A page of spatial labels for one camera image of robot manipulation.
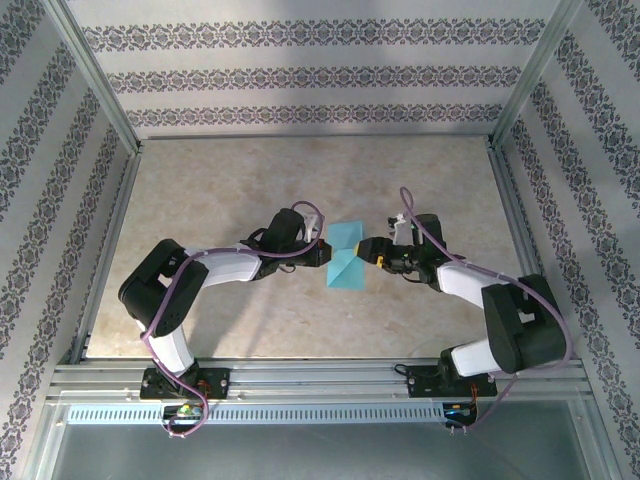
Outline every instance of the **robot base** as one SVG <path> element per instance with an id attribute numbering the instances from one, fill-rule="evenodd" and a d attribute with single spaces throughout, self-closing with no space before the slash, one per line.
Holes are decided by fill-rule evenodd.
<path id="1" fill-rule="evenodd" d="M 207 398 L 215 400 L 224 400 L 227 398 L 229 391 L 229 375 L 231 370 L 228 368 L 196 368 L 189 369 L 181 376 L 187 380 L 187 383 L 194 385 Z M 156 368 L 147 368 L 142 377 L 142 386 L 140 387 L 140 400 L 171 400 L 171 399 L 190 399 L 197 398 L 188 390 L 175 386 Z"/>

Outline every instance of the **metal frame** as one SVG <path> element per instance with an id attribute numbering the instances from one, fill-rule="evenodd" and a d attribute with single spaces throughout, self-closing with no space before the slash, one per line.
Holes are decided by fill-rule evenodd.
<path id="1" fill-rule="evenodd" d="M 109 276 L 109 270 L 111 269 L 111 262 L 116 252 L 116 246 L 118 239 L 120 238 L 120 230 L 122 230 L 122 224 L 124 223 L 124 217 L 127 213 L 127 207 L 129 205 L 129 199 L 131 198 L 131 192 L 133 191 L 133 185 L 135 183 L 136 175 L 138 173 L 138 167 L 140 166 L 140 160 L 144 147 L 136 149 L 137 151 L 132 153 L 132 158 L 127 165 L 127 171 L 124 174 L 123 185 L 116 199 L 115 215 L 111 219 L 109 225 L 109 231 L 105 240 L 105 248 L 100 255 L 98 261 L 97 276 L 91 290 L 89 291 L 89 297 L 87 298 L 87 306 L 84 310 L 82 319 L 80 320 L 80 327 L 78 329 L 78 335 L 76 342 L 72 346 L 71 356 L 69 357 L 69 363 L 78 363 L 82 360 L 82 356 L 87 347 L 87 338 L 89 337 L 93 325 L 95 324 L 96 317 L 98 315 L 98 309 L 100 308 L 100 300 L 102 299 L 102 293 L 107 283 L 107 277 Z"/>
<path id="2" fill-rule="evenodd" d="M 509 129 L 515 123 L 522 106 L 527 101 L 529 94 L 533 90 L 535 83 L 540 78 L 547 62 L 553 55 L 554 50 L 560 43 L 571 20 L 582 4 L 582 0 L 560 0 L 554 10 L 547 27 L 542 32 L 540 40 L 534 49 L 518 83 L 513 89 L 509 100 L 502 109 L 498 118 L 498 123 L 491 135 L 493 145 L 496 147 L 504 143 L 509 134 Z"/>
<path id="3" fill-rule="evenodd" d="M 100 106 L 104 109 L 120 139 L 129 153 L 137 151 L 140 140 L 133 130 L 131 122 L 116 98 L 106 75 L 100 68 L 82 29 L 76 22 L 65 0 L 42 0 L 42 4 L 58 29 L 62 39 L 73 54 L 85 80 L 96 94 Z"/>
<path id="4" fill-rule="evenodd" d="M 211 402 L 208 423 L 442 422 L 442 402 L 469 401 L 409 398 L 406 380 L 393 371 L 397 363 L 428 365 L 435 360 L 204 360 L 204 367 L 231 369 L 229 397 Z M 148 366 L 144 359 L 89 360 L 58 366 L 25 478 L 50 478 L 67 424 L 159 423 L 162 407 L 181 403 L 140 401 L 142 373 Z M 572 360 L 563 370 L 534 370 L 519 377 L 504 401 L 566 401 L 592 478 L 620 478 L 582 362 Z M 507 375 L 496 377 L 499 390 L 508 379 Z"/>
<path id="5" fill-rule="evenodd" d="M 513 238 L 513 245 L 520 263 L 520 269 L 524 275 L 541 273 L 536 261 L 535 249 L 532 239 L 525 224 L 524 217 L 518 206 L 516 192 L 507 173 L 505 158 L 499 148 L 494 148 L 490 140 L 485 140 L 487 155 L 493 170 L 493 176 L 498 187 L 498 194 L 502 202 L 502 208 L 507 218 L 507 225 Z"/>

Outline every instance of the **blue origami object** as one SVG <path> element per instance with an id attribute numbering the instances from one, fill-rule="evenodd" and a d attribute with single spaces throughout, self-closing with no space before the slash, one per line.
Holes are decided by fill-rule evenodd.
<path id="1" fill-rule="evenodd" d="M 327 264 L 327 287 L 364 290 L 364 261 L 354 251 L 363 236 L 360 221 L 329 225 L 327 242 L 333 255 Z"/>

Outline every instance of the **patterned wallpaper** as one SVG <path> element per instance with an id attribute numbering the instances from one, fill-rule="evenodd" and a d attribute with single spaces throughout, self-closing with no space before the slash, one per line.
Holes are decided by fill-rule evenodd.
<path id="1" fill-rule="evenodd" d="M 141 138 L 489 133 L 557 0 L 68 0 Z"/>
<path id="2" fill-rule="evenodd" d="M 640 15 L 585 2 L 504 145 L 623 478 L 640 478 Z"/>
<path id="3" fill-rule="evenodd" d="M 128 153 L 37 0 L 0 2 L 0 479 L 75 338 Z"/>

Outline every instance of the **wire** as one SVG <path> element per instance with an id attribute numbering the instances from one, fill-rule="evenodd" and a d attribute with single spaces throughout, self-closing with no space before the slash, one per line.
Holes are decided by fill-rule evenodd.
<path id="1" fill-rule="evenodd" d="M 414 280 L 413 278 L 409 278 L 409 277 L 405 276 L 404 273 L 401 273 L 400 276 L 402 278 L 404 278 L 409 283 L 422 283 L 420 280 Z"/>
<path id="2" fill-rule="evenodd" d="M 291 265 L 291 270 L 287 270 L 284 265 L 280 265 L 278 266 L 278 270 L 280 270 L 283 273 L 293 273 L 296 271 L 296 266 L 295 265 Z"/>
<path id="3" fill-rule="evenodd" d="M 544 365 L 542 367 L 538 367 L 537 369 L 552 370 L 556 368 L 562 368 L 569 363 L 569 360 L 571 360 L 571 355 L 573 354 L 573 339 L 571 338 L 571 332 L 569 332 L 569 327 L 567 327 L 567 324 L 564 318 L 562 317 L 562 315 L 560 314 L 560 312 L 556 308 L 554 308 L 554 306 L 551 305 L 551 303 L 549 303 L 547 299 L 545 299 L 542 295 L 540 295 L 538 292 L 533 290 L 531 287 L 516 280 L 515 278 L 511 278 L 508 275 L 505 275 L 503 273 L 494 272 L 493 270 L 489 270 L 488 268 L 480 267 L 467 260 L 462 260 L 458 258 L 456 255 L 452 254 L 438 240 L 436 240 L 436 238 L 433 235 L 431 235 L 431 233 L 429 233 L 429 231 L 427 231 L 427 229 L 424 228 L 420 223 L 420 221 L 416 218 L 415 213 L 413 213 L 413 195 L 411 194 L 411 192 L 407 187 L 400 187 L 400 199 L 402 200 L 402 203 L 407 209 L 406 215 L 413 221 L 413 223 L 418 228 L 420 233 L 422 233 L 425 237 L 427 237 L 429 241 L 433 243 L 436 246 L 436 248 L 440 250 L 452 262 L 458 265 L 461 265 L 465 268 L 468 268 L 470 270 L 479 272 L 488 277 L 496 278 L 498 280 L 504 280 L 512 285 L 515 285 L 516 287 L 520 288 L 522 291 L 527 293 L 527 295 L 534 298 L 540 305 L 542 305 L 547 311 L 549 311 L 549 313 L 553 316 L 553 318 L 555 318 L 555 320 L 558 322 L 558 325 L 560 326 L 560 329 L 562 330 L 562 333 L 564 334 L 566 350 L 560 362 L 554 365 Z M 507 386 L 504 388 L 504 390 L 500 392 L 495 402 L 493 402 L 491 407 L 489 407 L 487 412 L 482 417 L 478 418 L 475 421 L 475 423 L 471 427 L 469 427 L 469 430 L 475 429 L 479 424 L 484 422 L 489 416 L 493 414 L 493 412 L 495 411 L 496 407 L 500 404 L 502 399 L 509 394 L 509 391 L 511 390 L 511 388 L 513 387 L 513 384 L 516 382 L 517 379 L 518 379 L 517 374 L 511 377 L 511 380 L 509 381 Z"/>
<path id="4" fill-rule="evenodd" d="M 162 319 L 162 315 L 164 314 L 165 310 L 167 309 L 167 305 L 169 304 L 169 300 L 171 300 L 171 297 L 173 296 L 173 293 L 175 292 L 176 286 L 178 285 L 178 280 L 180 279 L 180 277 L 182 276 L 182 274 L 186 270 L 187 266 L 189 266 L 189 264 L 191 262 L 193 262 L 194 260 L 197 260 L 200 257 L 204 257 L 204 256 L 207 256 L 207 255 L 216 255 L 216 254 L 221 254 L 221 253 L 237 253 L 237 254 L 254 255 L 254 256 L 260 256 L 260 257 L 269 257 L 269 258 L 291 258 L 291 257 L 297 257 L 298 255 L 303 255 L 303 254 L 307 253 L 309 250 L 311 250 L 313 247 L 316 246 L 316 244 L 318 243 L 318 240 L 320 239 L 320 235 L 322 234 L 322 229 L 324 227 L 324 216 L 322 215 L 322 213 L 320 212 L 318 207 L 316 207 L 311 202 L 307 202 L 306 200 L 297 201 L 296 203 L 294 203 L 291 206 L 291 208 L 295 209 L 296 207 L 298 207 L 300 205 L 306 205 L 308 207 L 311 207 L 315 211 L 315 213 L 318 215 L 318 233 L 316 234 L 314 239 L 311 241 L 311 243 L 309 243 L 309 245 L 307 245 L 303 249 L 301 249 L 301 250 L 299 250 L 297 252 L 291 252 L 291 253 L 272 253 L 272 252 L 263 252 L 263 251 L 260 251 L 260 250 L 251 250 L 250 248 L 211 248 L 209 250 L 204 250 L 202 252 L 194 253 L 190 257 L 187 257 L 187 259 L 184 262 L 182 262 L 182 264 L 180 265 L 180 267 L 176 271 L 175 275 L 171 279 L 171 285 L 169 285 L 169 288 L 167 289 L 167 293 L 165 293 L 164 298 L 162 299 L 162 302 L 160 303 L 160 307 L 158 308 L 158 311 L 156 312 L 156 315 L 153 317 L 153 320 L 151 321 L 151 324 L 149 325 L 149 328 L 147 328 L 144 332 L 142 332 L 142 334 L 140 335 L 140 339 L 142 340 L 144 345 L 147 347 L 147 350 L 151 354 L 153 362 L 156 364 L 158 369 L 160 369 L 162 371 L 162 373 L 164 373 L 164 375 L 167 378 L 171 379 L 177 385 L 180 385 L 182 388 L 184 388 L 185 390 L 187 390 L 187 391 L 191 392 L 193 395 L 195 395 L 202 402 L 202 410 L 203 411 L 202 411 L 202 415 L 200 416 L 198 421 L 195 423 L 195 425 L 193 425 L 189 430 L 187 430 L 185 432 L 181 432 L 181 433 L 176 433 L 172 429 L 172 427 L 174 425 L 174 422 L 175 422 L 175 417 L 172 417 L 169 420 L 169 422 L 167 423 L 166 427 L 164 427 L 165 430 L 167 430 L 167 432 L 169 432 L 170 436 L 172 436 L 172 437 L 173 436 L 178 436 L 178 437 L 181 437 L 181 438 L 185 438 L 188 435 L 191 435 L 194 432 L 196 432 L 200 427 L 202 427 L 202 425 L 205 424 L 205 422 L 207 421 L 207 418 L 209 418 L 209 402 L 207 400 L 207 396 L 205 394 L 203 394 L 202 392 L 200 392 L 197 388 L 194 388 L 193 386 L 189 385 L 188 383 L 183 382 L 182 380 L 180 380 L 180 378 L 178 378 L 176 375 L 174 375 L 174 373 L 171 370 L 169 370 L 160 361 L 160 359 L 158 358 L 158 355 L 156 355 L 156 352 L 153 349 L 153 346 L 151 345 L 151 342 L 149 340 L 151 338 L 151 336 L 154 334 L 154 332 L 156 331 L 156 328 L 158 327 L 158 324 L 160 323 L 160 320 Z"/>

